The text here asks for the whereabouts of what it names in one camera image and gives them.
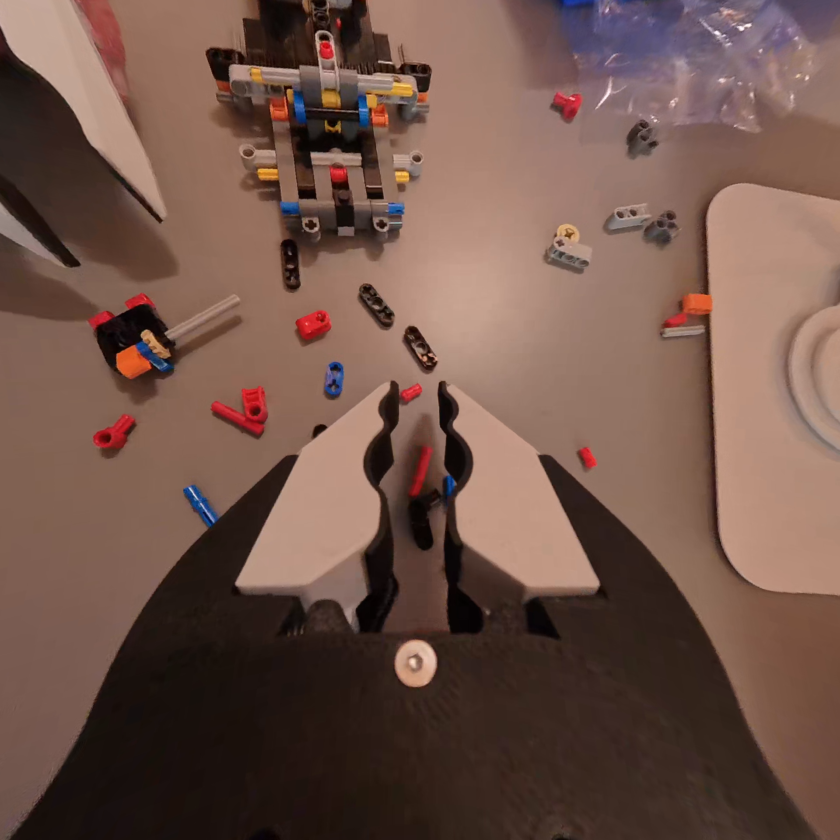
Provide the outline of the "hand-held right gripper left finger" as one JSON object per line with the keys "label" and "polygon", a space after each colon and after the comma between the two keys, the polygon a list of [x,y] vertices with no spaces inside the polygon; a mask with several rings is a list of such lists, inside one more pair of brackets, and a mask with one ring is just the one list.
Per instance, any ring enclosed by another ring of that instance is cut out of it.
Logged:
{"label": "hand-held right gripper left finger", "polygon": [[336,602],[351,626],[380,632],[398,593],[387,500],[397,383],[376,388],[307,444],[236,580],[243,595],[285,595],[307,610]]}

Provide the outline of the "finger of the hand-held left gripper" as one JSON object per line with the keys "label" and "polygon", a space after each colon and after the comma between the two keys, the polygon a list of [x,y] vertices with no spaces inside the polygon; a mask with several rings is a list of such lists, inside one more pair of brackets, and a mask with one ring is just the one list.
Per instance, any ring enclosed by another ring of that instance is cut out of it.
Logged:
{"label": "finger of the hand-held left gripper", "polygon": [[151,161],[79,4],[2,1],[1,29],[12,57],[59,94],[90,147],[135,200],[164,221]]}
{"label": "finger of the hand-held left gripper", "polygon": [[1,234],[37,256],[58,265],[78,268],[80,261],[60,240],[27,197],[1,177]]}

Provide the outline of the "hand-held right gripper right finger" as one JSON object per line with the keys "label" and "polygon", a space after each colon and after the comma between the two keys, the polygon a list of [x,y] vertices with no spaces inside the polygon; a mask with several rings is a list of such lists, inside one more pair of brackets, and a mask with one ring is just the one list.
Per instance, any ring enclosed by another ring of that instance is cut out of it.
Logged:
{"label": "hand-held right gripper right finger", "polygon": [[531,618],[539,602],[597,595],[599,577],[538,450],[445,381],[438,410],[455,482],[444,532],[449,630],[540,627]]}

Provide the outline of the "small black lego gear assembly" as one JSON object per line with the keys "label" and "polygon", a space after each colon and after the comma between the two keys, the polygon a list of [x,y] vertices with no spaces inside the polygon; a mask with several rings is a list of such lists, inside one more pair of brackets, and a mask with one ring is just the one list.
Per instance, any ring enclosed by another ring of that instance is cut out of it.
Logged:
{"label": "small black lego gear assembly", "polygon": [[169,327],[152,299],[140,293],[126,300],[124,309],[113,312],[114,318],[93,335],[108,367],[124,379],[169,374],[175,369],[178,343],[231,315],[240,302],[239,296],[231,295]]}

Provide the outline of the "black angled lego connector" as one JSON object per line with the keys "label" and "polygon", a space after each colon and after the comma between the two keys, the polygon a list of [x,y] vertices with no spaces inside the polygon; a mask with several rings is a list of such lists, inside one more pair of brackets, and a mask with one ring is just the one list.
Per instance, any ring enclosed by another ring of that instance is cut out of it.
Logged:
{"label": "black angled lego connector", "polygon": [[429,513],[442,501],[440,490],[432,489],[409,501],[407,512],[409,526],[416,546],[428,551],[434,546],[434,535]]}

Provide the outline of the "red lego axle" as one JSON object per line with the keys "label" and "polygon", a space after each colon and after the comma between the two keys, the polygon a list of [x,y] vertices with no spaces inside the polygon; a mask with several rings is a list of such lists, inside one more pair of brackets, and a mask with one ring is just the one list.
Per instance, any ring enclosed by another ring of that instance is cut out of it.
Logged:
{"label": "red lego axle", "polygon": [[211,412],[215,417],[239,428],[244,432],[247,432],[254,437],[261,437],[265,431],[265,425],[263,423],[219,401],[215,401],[211,404]]}

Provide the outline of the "multicoloured lego vehicle chassis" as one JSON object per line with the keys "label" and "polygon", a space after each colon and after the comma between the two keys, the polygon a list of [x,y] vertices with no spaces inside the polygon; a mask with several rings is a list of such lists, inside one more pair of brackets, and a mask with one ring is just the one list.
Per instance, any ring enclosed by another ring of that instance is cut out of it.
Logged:
{"label": "multicoloured lego vehicle chassis", "polygon": [[420,151],[392,150],[392,117],[425,119],[433,71],[392,55],[368,2],[261,1],[243,45],[206,60],[217,101],[267,122],[271,146],[239,148],[245,170],[276,185],[280,213],[312,243],[322,234],[387,240],[402,227],[401,187],[420,176]]}

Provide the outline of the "red printed paper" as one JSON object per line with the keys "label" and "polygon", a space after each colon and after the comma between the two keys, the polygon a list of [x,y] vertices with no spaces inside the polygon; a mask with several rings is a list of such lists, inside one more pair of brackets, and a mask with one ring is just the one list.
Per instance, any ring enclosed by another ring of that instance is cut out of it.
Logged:
{"label": "red printed paper", "polygon": [[92,43],[118,91],[122,104],[130,105],[127,57],[121,28],[110,1],[75,1]]}

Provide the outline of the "white tray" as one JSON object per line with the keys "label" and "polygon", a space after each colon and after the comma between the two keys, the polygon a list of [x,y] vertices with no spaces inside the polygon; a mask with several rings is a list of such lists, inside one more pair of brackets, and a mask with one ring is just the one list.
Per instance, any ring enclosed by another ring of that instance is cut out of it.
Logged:
{"label": "white tray", "polygon": [[741,183],[707,210],[718,535],[770,592],[839,593],[838,454],[796,412],[795,330],[838,304],[839,202]]}

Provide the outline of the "light grey three-hole liftarm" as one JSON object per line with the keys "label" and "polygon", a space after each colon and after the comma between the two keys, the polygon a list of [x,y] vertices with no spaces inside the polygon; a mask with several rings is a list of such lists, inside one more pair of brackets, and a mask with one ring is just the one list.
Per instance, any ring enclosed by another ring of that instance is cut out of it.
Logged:
{"label": "light grey three-hole liftarm", "polygon": [[590,266],[592,255],[592,247],[561,236],[555,237],[545,252],[547,261],[579,272]]}

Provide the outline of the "white round object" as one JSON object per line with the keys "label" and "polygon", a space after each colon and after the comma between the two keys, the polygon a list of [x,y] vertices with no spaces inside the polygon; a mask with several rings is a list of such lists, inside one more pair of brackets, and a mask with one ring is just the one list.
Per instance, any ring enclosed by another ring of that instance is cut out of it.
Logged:
{"label": "white round object", "polygon": [[814,439],[839,453],[839,305],[815,311],[794,331],[787,355],[787,383],[796,412]]}

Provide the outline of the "clear plastic bag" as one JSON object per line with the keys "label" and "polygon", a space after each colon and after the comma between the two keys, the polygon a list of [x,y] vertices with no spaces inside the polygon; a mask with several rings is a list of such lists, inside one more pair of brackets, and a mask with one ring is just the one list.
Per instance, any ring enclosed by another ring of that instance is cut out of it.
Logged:
{"label": "clear plastic bag", "polygon": [[587,108],[656,128],[761,131],[793,113],[823,56],[783,2],[579,2],[563,30]]}

